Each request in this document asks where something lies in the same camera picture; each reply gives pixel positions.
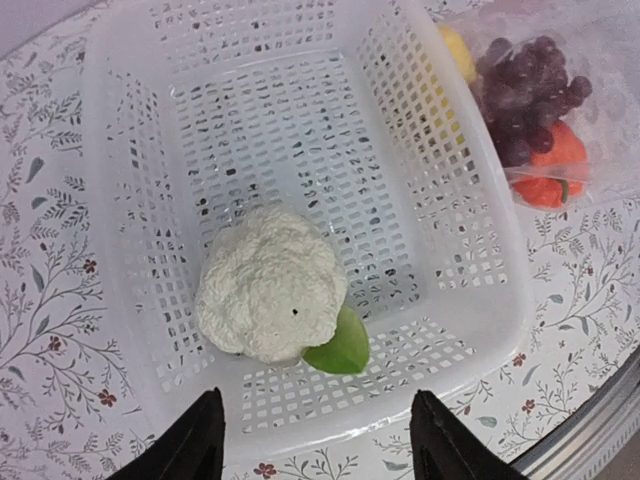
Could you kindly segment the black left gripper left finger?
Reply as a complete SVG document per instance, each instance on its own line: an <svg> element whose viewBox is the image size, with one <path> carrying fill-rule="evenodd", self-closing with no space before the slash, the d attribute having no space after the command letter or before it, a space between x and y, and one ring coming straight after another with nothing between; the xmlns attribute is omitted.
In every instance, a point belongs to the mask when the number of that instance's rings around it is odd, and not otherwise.
<svg viewBox="0 0 640 480"><path fill-rule="evenodd" d="M225 416L219 389L205 391L144 453L111 480L220 479Z"/></svg>

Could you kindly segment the yellow toy mango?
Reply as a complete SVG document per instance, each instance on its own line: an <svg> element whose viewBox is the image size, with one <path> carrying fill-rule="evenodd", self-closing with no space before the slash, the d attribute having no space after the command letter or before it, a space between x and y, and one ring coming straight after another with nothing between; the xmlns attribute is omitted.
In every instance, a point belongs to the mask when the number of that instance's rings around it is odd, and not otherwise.
<svg viewBox="0 0 640 480"><path fill-rule="evenodd" d="M439 102L454 142L461 146L466 140L467 110L475 104L470 85L478 77L471 49L451 26L430 23L426 31L427 55L437 78Z"/></svg>

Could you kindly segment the white perforated plastic basket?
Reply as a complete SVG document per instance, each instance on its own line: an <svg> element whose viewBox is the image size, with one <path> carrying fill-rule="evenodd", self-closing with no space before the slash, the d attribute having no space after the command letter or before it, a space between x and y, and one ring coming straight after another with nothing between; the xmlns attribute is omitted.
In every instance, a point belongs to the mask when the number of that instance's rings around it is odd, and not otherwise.
<svg viewBox="0 0 640 480"><path fill-rule="evenodd" d="M405 418L519 351L524 242L476 103L457 146L419 1L129 1L91 30L83 146L105 300L162 431L223 397L225 460L273 460ZM312 221L348 278L359 375L270 367L194 319L211 243L253 208Z"/></svg>

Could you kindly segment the white toy cauliflower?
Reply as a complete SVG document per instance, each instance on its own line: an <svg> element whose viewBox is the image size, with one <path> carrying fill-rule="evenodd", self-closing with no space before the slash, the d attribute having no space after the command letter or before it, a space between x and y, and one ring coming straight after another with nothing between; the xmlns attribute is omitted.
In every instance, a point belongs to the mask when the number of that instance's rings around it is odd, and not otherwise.
<svg viewBox="0 0 640 480"><path fill-rule="evenodd" d="M282 207L259 207L214 240L194 315L202 334L225 353L359 374L370 359L369 340L345 303L347 291L342 263L309 220Z"/></svg>

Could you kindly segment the orange toy pumpkin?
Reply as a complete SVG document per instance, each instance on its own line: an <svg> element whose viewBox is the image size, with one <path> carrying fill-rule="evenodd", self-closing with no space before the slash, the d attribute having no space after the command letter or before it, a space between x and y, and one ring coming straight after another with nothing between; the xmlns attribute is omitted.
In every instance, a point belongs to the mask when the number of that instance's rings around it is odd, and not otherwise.
<svg viewBox="0 0 640 480"><path fill-rule="evenodd" d="M512 189L528 205L559 209L583 193L588 177L587 151L583 142L563 121L551 127L553 147L547 153L533 153L531 174L519 174Z"/></svg>

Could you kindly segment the dark red grape bunch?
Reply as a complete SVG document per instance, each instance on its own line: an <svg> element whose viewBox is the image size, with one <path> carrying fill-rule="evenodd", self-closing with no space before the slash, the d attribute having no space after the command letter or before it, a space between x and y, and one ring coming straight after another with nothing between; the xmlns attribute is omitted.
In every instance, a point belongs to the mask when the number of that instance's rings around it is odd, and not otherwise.
<svg viewBox="0 0 640 480"><path fill-rule="evenodd" d="M553 147L551 127L592 94L591 81L570 77L556 41L540 35L514 44L494 39L476 62L481 113L505 168L528 166Z"/></svg>

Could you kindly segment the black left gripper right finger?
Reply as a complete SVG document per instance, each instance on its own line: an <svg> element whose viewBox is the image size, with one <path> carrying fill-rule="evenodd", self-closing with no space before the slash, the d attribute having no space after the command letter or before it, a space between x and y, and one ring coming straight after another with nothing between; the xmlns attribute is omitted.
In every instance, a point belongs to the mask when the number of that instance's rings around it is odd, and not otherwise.
<svg viewBox="0 0 640 480"><path fill-rule="evenodd" d="M522 480L434 395L419 390L411 405L413 472L427 480Z"/></svg>

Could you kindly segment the clear zip top bag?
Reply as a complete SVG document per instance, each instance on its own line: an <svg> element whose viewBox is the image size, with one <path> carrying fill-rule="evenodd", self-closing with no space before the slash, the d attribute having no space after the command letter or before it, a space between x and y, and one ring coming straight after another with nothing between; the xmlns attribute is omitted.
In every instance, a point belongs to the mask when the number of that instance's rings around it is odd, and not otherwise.
<svg viewBox="0 0 640 480"><path fill-rule="evenodd" d="M492 1L444 18L517 202L639 201L639 5Z"/></svg>

